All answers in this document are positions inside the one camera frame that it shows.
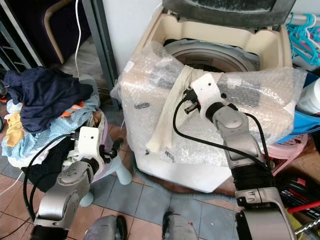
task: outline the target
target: washing machine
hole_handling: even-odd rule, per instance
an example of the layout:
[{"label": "washing machine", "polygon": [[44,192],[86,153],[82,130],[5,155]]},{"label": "washing machine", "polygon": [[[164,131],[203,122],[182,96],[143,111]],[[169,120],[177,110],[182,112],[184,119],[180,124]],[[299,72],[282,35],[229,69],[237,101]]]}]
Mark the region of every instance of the washing machine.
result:
[{"label": "washing machine", "polygon": [[[158,41],[185,65],[213,72],[291,67],[283,24],[295,0],[163,0],[135,53]],[[210,193],[231,176],[228,167],[136,159],[155,177]]]}]

